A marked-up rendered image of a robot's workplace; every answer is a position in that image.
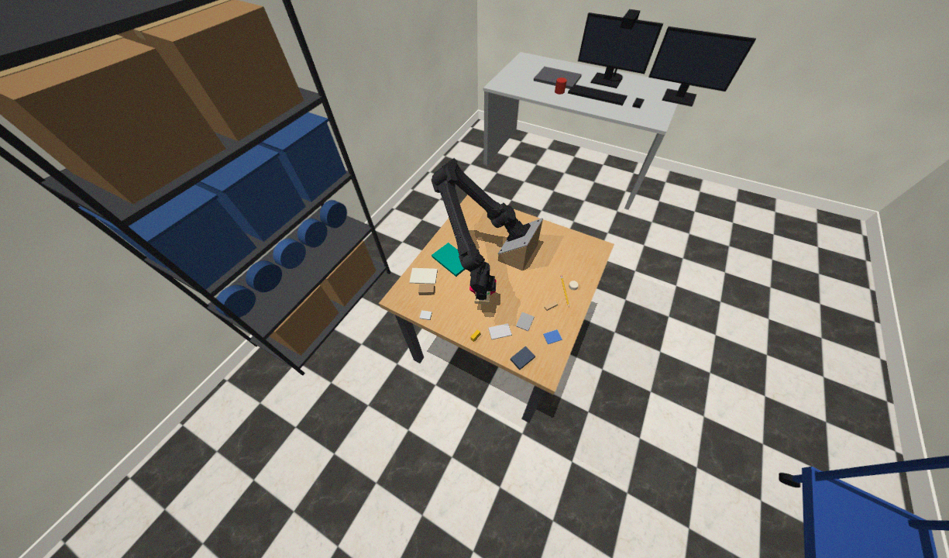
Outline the teal flat rectangular block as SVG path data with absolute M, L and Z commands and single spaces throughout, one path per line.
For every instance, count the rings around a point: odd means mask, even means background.
M 459 276 L 459 274 L 465 270 L 460 263 L 459 250 L 454 248 L 450 243 L 443 245 L 440 250 L 434 252 L 432 258 L 449 270 L 449 272 L 452 272 L 454 276 Z

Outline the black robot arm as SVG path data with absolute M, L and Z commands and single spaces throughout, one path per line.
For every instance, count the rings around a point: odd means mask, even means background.
M 462 172 L 457 162 L 453 158 L 438 172 L 435 172 L 432 175 L 432 186 L 434 186 L 435 193 L 440 191 L 442 200 L 445 202 L 447 216 L 450 223 L 452 223 L 454 237 L 459 247 L 460 263 L 465 270 L 471 272 L 470 286 L 472 290 L 476 291 L 476 299 L 484 301 L 487 300 L 487 288 L 490 288 L 490 265 L 484 262 L 485 259 L 472 241 L 454 184 L 462 188 L 464 193 L 467 193 L 472 200 L 482 206 L 484 211 L 487 212 L 487 218 L 491 220 L 492 225 L 495 227 L 504 226 L 508 229 L 508 241 L 526 236 L 528 227 L 531 225 L 528 223 L 522 225 L 520 220 L 517 220 L 512 206 L 499 204 L 499 202 L 490 198 L 482 188 L 477 186 L 475 181 L 469 179 L 467 174 Z M 506 224 L 506 222 L 508 223 Z

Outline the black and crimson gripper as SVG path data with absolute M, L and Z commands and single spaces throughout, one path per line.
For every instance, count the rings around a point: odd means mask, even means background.
M 494 294 L 494 293 L 496 292 L 496 283 L 497 283 L 497 280 L 495 279 L 495 277 L 494 277 L 494 276 L 491 276 L 491 277 L 490 277 L 490 288 L 487 288 L 487 290 L 490 291 L 490 295 L 492 295 L 492 294 Z M 471 286 L 469 286 L 469 290 L 472 291 L 474 294 L 476 293 L 476 291 L 472 290 L 472 287 L 471 287 Z

